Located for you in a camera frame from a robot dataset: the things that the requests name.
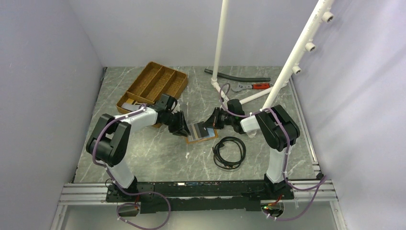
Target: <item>wooden tray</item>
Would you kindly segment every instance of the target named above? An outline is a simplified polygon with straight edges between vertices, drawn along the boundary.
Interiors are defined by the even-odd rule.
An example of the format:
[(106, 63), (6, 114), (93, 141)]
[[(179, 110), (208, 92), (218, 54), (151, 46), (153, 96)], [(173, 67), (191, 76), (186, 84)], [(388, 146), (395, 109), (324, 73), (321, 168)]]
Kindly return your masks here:
[(125, 94), (117, 102), (117, 110), (122, 114), (131, 111), (122, 108), (124, 102), (154, 104), (166, 93), (176, 99), (188, 84), (186, 73), (162, 66), (155, 62), (149, 62), (136, 78), (134, 83), (128, 88)]

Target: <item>gray marble surface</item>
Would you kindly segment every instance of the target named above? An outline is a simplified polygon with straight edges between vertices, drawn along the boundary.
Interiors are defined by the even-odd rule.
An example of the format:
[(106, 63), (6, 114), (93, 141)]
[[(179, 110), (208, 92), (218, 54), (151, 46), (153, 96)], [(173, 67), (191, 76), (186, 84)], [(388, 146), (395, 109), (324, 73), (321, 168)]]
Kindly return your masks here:
[[(173, 67), (188, 74), (188, 86), (183, 91), (179, 101), (188, 123), (206, 120), (219, 106), (218, 94), (210, 84), (211, 75), (204, 73), (207, 67)], [(99, 97), (97, 99), (87, 138), (91, 134), (99, 116), (108, 113), (117, 115), (115, 104), (132, 84), (143, 67), (108, 68)], [(274, 83), (281, 71), (281, 67), (244, 67), (224, 66), (219, 72), (238, 77), (271, 77)], [(219, 78), (220, 85), (228, 82)], [(237, 82), (230, 81), (232, 87)], [(255, 94), (256, 90), (229, 92), (230, 99), (243, 99)], [(243, 105), (246, 112), (259, 110), (265, 102), (262, 96)], [(298, 124), (301, 122), (294, 104), (293, 92), (290, 86), (281, 89), (276, 104), (281, 104)], [(268, 168), (270, 148), (259, 131), (254, 138), (235, 133), (232, 127), (218, 130), (219, 137), (213, 140), (186, 144), (185, 138), (174, 136), (161, 128), (145, 127), (131, 134), (125, 160), (138, 181), (216, 181), (216, 180), (249, 180), (262, 179)], [(290, 179), (314, 178), (312, 157), (306, 145), (303, 130), (290, 155), (288, 175)], [(213, 162), (212, 146), (221, 138), (236, 136), (244, 141), (247, 155), (242, 165), (234, 171), (218, 168)], [(226, 143), (222, 148), (222, 156), (229, 161), (239, 159), (239, 150), (233, 143)], [(91, 155), (83, 147), (75, 183), (104, 182), (108, 178), (105, 170), (92, 163)]]

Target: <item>red handle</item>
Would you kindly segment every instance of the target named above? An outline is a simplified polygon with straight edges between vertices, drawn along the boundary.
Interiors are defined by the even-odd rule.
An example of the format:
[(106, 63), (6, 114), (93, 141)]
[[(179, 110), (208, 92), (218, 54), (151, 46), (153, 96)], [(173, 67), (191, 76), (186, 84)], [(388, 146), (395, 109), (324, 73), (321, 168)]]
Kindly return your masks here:
[(263, 83), (263, 84), (252, 84), (252, 88), (255, 90), (264, 90), (271, 87), (269, 83)]

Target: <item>black tube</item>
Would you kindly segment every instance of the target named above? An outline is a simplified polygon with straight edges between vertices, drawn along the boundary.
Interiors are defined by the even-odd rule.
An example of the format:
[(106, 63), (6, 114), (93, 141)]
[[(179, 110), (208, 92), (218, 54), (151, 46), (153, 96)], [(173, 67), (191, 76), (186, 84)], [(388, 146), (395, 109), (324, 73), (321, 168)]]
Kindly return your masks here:
[[(210, 69), (204, 69), (205, 73), (212, 74), (213, 75), (213, 70)], [(223, 73), (217, 73), (217, 76), (219, 78), (224, 78), (232, 81), (239, 81), (239, 82), (264, 82), (264, 81), (271, 81), (271, 78), (239, 78), (239, 77), (234, 77), (230, 76), (227, 74)]]

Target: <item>wrench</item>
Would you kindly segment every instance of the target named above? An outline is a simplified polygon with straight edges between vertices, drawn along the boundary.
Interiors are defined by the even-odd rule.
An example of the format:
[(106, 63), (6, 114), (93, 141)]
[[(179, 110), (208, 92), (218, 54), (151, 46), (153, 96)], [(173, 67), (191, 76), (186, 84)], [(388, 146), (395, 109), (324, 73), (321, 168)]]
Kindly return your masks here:
[(269, 83), (261, 83), (261, 84), (252, 84), (252, 85), (242, 85), (241, 83), (234, 89), (231, 89), (233, 92), (240, 92), (241, 90), (245, 89), (254, 89), (254, 90), (264, 90), (270, 88), (273, 84)]

